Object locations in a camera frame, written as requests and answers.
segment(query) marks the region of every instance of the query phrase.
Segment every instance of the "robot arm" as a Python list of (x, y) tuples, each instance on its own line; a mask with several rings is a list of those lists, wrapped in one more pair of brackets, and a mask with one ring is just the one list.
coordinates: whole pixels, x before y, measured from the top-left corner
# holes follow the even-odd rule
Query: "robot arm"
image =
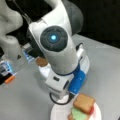
[[(76, 51), (72, 35), (81, 31), (83, 15), (77, 6), (67, 0), (45, 2), (53, 10), (29, 25), (28, 36), (33, 48), (42, 51), (51, 66), (46, 84), (50, 90), (50, 98), (55, 102), (52, 94), (62, 98), (68, 90), (72, 94), (77, 94), (80, 89), (81, 84), (75, 88), (76, 83), (73, 79), (80, 73), (79, 61), (85, 52), (82, 48), (83, 51), (81, 49), (78, 50), (79, 53)], [(83, 82), (85, 74), (82, 72), (81, 75)]]
[(0, 0), (0, 47), (4, 51), (3, 59), (15, 64), (16, 71), (27, 61), (24, 58), (18, 40), (6, 34), (17, 30), (22, 25), (23, 19), (21, 15), (11, 10), (5, 0)]

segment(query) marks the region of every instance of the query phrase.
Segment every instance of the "blue light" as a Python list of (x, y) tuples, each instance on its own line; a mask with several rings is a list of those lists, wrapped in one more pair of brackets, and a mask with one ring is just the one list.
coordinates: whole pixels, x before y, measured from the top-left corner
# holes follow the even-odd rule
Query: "blue light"
[(51, 36), (51, 39), (52, 39), (52, 40), (56, 40), (56, 39), (57, 39), (56, 35), (52, 35), (52, 36)]
[(8, 72), (13, 73), (13, 69), (12, 69), (10, 63), (9, 63), (9, 62), (6, 62), (6, 64), (7, 64), (7, 67), (8, 67), (8, 69), (9, 69)]

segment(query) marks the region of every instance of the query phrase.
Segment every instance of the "blue gripper part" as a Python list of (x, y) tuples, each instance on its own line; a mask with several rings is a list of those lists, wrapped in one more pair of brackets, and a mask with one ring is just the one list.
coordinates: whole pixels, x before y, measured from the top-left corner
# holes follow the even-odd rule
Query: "blue gripper part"
[(71, 81), (68, 91), (74, 95), (78, 94), (85, 81), (85, 78), (86, 74), (83, 71), (79, 71)]

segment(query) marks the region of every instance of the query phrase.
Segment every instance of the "gray tabletop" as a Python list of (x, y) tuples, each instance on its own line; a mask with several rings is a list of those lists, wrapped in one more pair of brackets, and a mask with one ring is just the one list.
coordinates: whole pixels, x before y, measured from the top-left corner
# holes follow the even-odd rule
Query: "gray tabletop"
[[(82, 93), (93, 96), (102, 112), (102, 120), (120, 116), (120, 49), (82, 37), (91, 66)], [(50, 120), (53, 103), (35, 62), (29, 63), (9, 85), (0, 87), (0, 120)]]

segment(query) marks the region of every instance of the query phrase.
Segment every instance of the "orange object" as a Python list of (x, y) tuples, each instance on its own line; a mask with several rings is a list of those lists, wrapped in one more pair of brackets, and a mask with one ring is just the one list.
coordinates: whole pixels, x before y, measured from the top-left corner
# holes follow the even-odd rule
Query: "orange object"
[(5, 84), (9, 84), (10, 82), (12, 82), (15, 79), (15, 76), (10, 76), (6, 81)]

